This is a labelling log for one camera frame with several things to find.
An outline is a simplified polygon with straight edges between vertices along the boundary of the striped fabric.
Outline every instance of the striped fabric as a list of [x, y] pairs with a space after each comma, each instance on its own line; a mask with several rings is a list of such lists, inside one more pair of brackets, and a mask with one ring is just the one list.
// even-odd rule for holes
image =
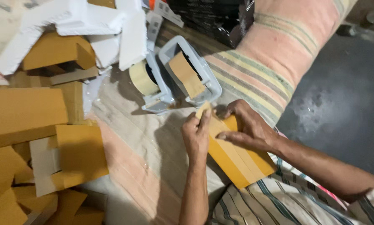
[[280, 174], [273, 174], [241, 190], [230, 186], [215, 207], [211, 223], [374, 225], [374, 189], [345, 210], [300, 176], [284, 169]]

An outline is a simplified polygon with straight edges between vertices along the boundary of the packing tape roll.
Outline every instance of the packing tape roll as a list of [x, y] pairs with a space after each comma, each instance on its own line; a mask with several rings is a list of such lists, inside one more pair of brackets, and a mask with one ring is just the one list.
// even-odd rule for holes
[[130, 79], [134, 86], [144, 96], [152, 95], [160, 91], [158, 85], [156, 85], [149, 77], [146, 67], [147, 61], [143, 60], [129, 69]]

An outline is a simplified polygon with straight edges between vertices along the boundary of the tape strip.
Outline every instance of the tape strip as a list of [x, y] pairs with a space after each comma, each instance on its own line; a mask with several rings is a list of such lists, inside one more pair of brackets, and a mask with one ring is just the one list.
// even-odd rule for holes
[[205, 90], [205, 86], [202, 85], [197, 73], [191, 68], [182, 51], [169, 61], [169, 66], [177, 78], [183, 83], [190, 98], [193, 99], [197, 97]]
[[146, 70], [147, 61], [143, 60], [133, 65], [129, 69], [130, 79], [134, 86], [141, 94], [145, 96], [152, 95], [158, 92], [160, 89], [151, 78], [149, 77]]

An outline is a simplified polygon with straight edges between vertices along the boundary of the white styrofoam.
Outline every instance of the white styrofoam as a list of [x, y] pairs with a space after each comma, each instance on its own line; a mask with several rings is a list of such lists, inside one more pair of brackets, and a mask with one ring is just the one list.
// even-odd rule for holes
[[23, 14], [20, 30], [41, 28], [60, 20], [69, 19], [87, 0], [52, 0]]
[[0, 54], [0, 73], [13, 74], [43, 32], [40, 28], [17, 33]]
[[106, 68], [119, 60], [120, 34], [90, 35], [87, 38], [101, 68]]
[[141, 0], [115, 0], [116, 8], [128, 16], [142, 11]]
[[124, 71], [147, 55], [145, 13], [140, 11], [127, 18], [120, 40], [119, 69]]
[[57, 24], [57, 32], [62, 36], [118, 34], [125, 17], [119, 10], [88, 4], [86, 15], [80, 22], [82, 26]]

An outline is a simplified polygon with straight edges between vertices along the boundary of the dark floor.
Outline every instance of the dark floor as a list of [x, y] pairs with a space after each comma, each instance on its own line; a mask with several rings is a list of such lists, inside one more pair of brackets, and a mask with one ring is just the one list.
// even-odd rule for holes
[[374, 174], [374, 33], [334, 35], [277, 127], [292, 140]]

